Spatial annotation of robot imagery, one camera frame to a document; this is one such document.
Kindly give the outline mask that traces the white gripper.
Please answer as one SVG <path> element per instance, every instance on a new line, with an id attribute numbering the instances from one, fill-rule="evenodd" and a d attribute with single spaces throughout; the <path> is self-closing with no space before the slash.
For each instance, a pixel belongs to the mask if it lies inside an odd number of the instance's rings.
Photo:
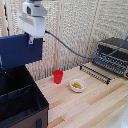
<path id="1" fill-rule="evenodd" d="M 17 25 L 24 32 L 28 33 L 28 47 L 32 48 L 34 38 L 42 38 L 45 33 L 45 18 L 44 17 L 32 17 L 32 16 L 23 16 L 21 13 L 17 16 Z"/>

